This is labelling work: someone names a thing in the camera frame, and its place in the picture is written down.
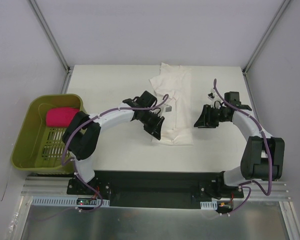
green basket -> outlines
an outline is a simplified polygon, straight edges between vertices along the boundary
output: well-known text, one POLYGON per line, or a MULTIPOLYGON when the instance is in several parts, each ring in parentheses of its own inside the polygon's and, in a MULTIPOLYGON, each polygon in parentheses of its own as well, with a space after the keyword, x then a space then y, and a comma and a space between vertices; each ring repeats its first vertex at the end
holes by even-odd
POLYGON ((30 104, 11 155, 11 163, 16 169, 38 174, 74 172, 72 164, 61 165, 65 149, 62 136, 66 128, 46 125, 47 112, 60 107, 85 112, 82 99, 75 94, 44 95, 30 104))

pink object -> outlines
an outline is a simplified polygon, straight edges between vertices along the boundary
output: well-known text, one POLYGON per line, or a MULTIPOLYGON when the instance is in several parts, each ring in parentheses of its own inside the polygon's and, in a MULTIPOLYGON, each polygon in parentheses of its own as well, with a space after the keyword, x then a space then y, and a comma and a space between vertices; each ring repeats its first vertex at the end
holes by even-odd
POLYGON ((73 107, 52 108, 46 113, 46 125, 48 127, 67 128, 78 112, 79 109, 73 107))

white tabletop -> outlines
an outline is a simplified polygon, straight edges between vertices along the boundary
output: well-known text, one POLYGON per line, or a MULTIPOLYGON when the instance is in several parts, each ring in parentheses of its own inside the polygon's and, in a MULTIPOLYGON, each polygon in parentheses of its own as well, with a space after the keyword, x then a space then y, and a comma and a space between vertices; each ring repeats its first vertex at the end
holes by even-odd
MULTIPOLYGON (((191 66, 191 119, 195 123, 217 78, 221 94, 240 93, 243 104, 251 106, 240 67, 191 66)), ((124 99, 153 93, 149 79, 159 75, 159 65, 76 65, 68 93, 83 100, 87 113, 101 113, 119 106, 124 99)), ((215 129, 192 129, 193 146, 151 143, 152 136, 139 121, 124 123, 103 132, 93 153, 95 170, 221 172, 240 165, 246 140, 231 122, 215 129)))

gray wall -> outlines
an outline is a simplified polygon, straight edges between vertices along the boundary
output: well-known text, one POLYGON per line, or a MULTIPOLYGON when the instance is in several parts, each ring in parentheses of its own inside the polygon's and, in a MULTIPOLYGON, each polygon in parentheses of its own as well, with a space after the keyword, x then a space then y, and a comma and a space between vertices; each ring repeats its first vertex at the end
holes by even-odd
POLYGON ((282 0, 38 0, 75 64, 241 66, 282 0))
POLYGON ((300 220, 300 0, 292 1, 248 82, 264 127, 285 140, 283 180, 300 220))
POLYGON ((36 97, 59 92, 64 77, 27 1, 0 0, 0 239, 25 179, 10 164, 25 113, 36 97))

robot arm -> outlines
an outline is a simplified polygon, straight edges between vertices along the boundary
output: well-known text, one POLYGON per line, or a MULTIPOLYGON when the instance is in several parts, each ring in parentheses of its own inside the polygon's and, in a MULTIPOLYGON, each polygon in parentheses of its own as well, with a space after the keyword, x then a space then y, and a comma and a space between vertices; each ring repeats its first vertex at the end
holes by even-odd
MULTIPOLYGON (((216 100, 215 90, 208 95, 212 104, 203 106, 202 113, 194 124, 196 128, 216 128, 219 122, 232 122, 236 125, 247 141, 240 166, 222 172, 222 185, 238 187, 243 182, 262 179, 269 180, 269 162, 266 154, 265 143, 256 123, 245 114, 229 106, 222 106, 216 100)), ((236 108, 253 116, 252 109, 240 102, 239 92, 226 92, 224 99, 236 108)), ((285 142, 282 138, 273 137, 263 130, 270 149, 272 158, 272 180, 279 179, 282 175, 285 142)))
POLYGON ((160 140, 161 127, 164 117, 150 110, 157 102, 157 98, 151 93, 145 91, 140 97, 124 100, 118 107, 119 110, 106 111, 101 116, 96 118, 98 114, 86 114, 83 111, 78 112, 72 119, 70 125, 62 136, 62 141, 66 144, 70 135, 82 124, 90 119, 94 119, 82 129, 85 132, 78 131, 72 138, 69 144, 69 151, 74 157, 74 164, 78 174, 84 180, 89 182, 95 176, 93 170, 92 154, 96 149, 99 134, 103 131, 115 127, 122 123, 127 123, 133 120, 139 120, 143 123, 143 129, 153 137, 160 140))

